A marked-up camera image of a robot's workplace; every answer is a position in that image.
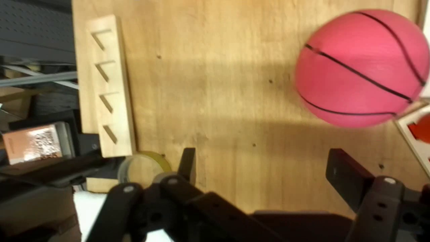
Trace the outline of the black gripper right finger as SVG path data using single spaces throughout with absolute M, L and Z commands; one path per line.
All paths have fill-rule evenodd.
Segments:
M 355 212 L 375 180 L 375 176 L 345 149 L 334 148 L 328 153 L 326 178 L 343 200 Z

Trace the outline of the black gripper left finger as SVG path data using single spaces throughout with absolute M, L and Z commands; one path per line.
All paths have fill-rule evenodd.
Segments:
M 178 172 L 190 183 L 197 180 L 197 149 L 186 148 L 183 151 Z

